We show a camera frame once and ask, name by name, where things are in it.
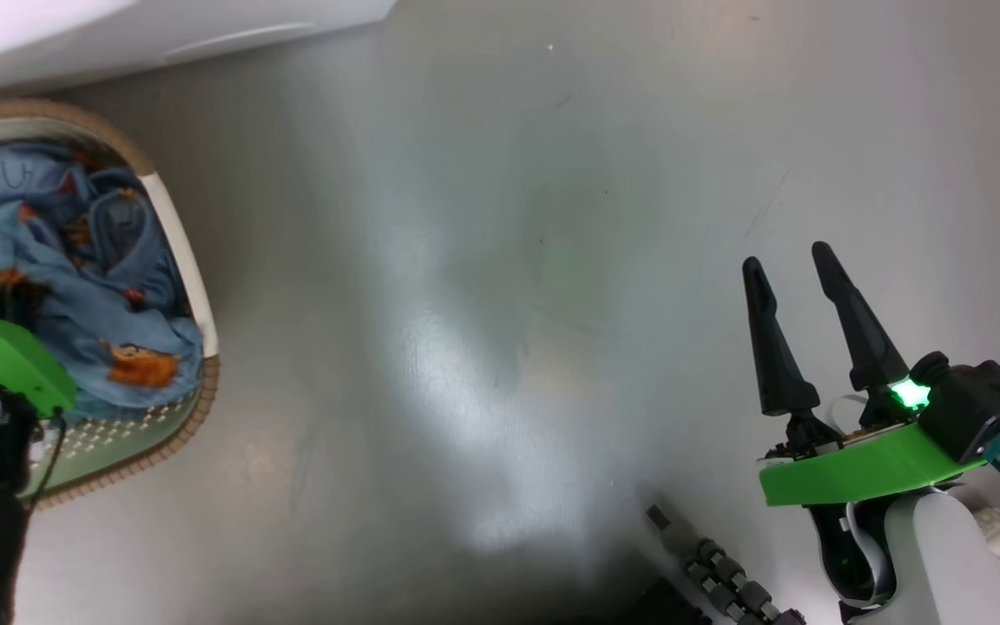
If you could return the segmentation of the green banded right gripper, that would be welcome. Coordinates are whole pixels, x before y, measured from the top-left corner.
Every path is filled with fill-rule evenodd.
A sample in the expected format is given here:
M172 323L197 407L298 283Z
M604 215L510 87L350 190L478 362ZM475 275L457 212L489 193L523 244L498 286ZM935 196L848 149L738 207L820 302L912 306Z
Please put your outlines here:
M761 261L747 257L741 271L760 411L788 418L786 441L760 460L759 479L767 505L809 511L823 569L844 608L869 610L885 605L897 588L885 536L888 508L977 463L956 462L921 430L916 419L929 404L929 389L901 381L910 372L904 357L832 247L816 241L811 254L844 333L851 386L871 388L864 401L872 423L846 435L814 415L817 388L795 363Z

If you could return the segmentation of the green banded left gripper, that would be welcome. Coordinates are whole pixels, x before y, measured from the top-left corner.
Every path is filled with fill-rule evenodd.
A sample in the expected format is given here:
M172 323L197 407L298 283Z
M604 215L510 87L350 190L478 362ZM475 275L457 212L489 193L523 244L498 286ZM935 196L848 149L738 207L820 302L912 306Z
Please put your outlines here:
M24 396L43 417L72 409L78 394L75 380L35 335L2 319L0 387Z

